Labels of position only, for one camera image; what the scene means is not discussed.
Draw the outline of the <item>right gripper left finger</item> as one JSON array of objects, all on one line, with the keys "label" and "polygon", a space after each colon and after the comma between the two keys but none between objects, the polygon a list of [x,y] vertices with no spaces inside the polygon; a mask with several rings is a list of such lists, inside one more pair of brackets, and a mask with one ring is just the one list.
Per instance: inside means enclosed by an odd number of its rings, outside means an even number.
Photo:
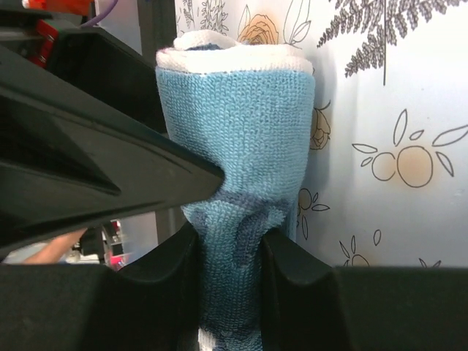
[{"label": "right gripper left finger", "polygon": [[197,350],[198,236],[190,224],[118,271],[3,265],[3,350]]}]

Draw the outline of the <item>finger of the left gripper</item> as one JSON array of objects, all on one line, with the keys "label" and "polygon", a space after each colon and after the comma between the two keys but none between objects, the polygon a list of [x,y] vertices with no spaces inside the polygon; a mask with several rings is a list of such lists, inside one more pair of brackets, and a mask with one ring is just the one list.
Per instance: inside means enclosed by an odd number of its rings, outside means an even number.
[{"label": "finger of the left gripper", "polygon": [[1,253],[206,200],[222,170],[1,49]]}]

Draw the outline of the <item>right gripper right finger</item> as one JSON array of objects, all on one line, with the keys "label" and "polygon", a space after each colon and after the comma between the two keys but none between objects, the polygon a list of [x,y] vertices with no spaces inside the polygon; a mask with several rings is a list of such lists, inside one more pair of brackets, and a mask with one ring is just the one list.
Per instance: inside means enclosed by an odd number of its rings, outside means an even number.
[{"label": "right gripper right finger", "polygon": [[278,230],[261,243],[265,350],[465,350],[464,268],[332,268]]}]

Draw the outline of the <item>blue towel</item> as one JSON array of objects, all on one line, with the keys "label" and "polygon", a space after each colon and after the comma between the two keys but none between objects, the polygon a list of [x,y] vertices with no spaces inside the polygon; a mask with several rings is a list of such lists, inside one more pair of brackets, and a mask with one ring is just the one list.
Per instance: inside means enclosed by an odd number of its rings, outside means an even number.
[{"label": "blue towel", "polygon": [[261,238],[295,232],[314,104],[313,66],[289,45],[190,31],[156,54],[169,138],[221,167],[221,188],[185,205],[200,236],[202,350],[261,350]]}]

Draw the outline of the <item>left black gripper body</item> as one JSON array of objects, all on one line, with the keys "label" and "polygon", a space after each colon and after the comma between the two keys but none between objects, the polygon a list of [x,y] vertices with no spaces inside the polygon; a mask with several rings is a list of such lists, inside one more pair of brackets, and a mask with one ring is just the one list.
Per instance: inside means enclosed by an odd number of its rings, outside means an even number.
[{"label": "left black gripper body", "polygon": [[154,65],[104,29],[42,10],[1,8],[1,45],[88,95],[166,133]]}]

